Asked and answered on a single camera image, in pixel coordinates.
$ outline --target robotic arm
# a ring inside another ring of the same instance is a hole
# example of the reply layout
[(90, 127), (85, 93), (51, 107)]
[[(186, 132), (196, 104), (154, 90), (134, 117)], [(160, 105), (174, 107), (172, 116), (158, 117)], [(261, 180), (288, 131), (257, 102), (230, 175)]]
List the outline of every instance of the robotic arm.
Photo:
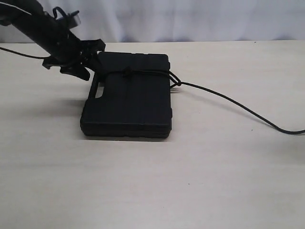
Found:
[(98, 52), (105, 50), (102, 40), (81, 41), (70, 29), (79, 12), (65, 14), (56, 7), (54, 17), (43, 10), (36, 0), (0, 0), (0, 25), (13, 25), (50, 54), (43, 66), (50, 69), (59, 66), (60, 72), (88, 81), (90, 73), (102, 73)]

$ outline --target white table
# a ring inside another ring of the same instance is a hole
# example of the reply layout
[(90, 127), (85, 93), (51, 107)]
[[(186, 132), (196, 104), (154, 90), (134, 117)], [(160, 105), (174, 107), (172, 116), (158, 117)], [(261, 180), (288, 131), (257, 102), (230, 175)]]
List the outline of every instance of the white table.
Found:
[[(35, 44), (2, 44), (46, 55)], [(305, 128), (305, 41), (117, 43), (166, 53), (172, 71)], [(302, 229), (305, 136), (181, 87), (165, 141), (87, 140), (90, 83), (0, 52), (1, 229)]]

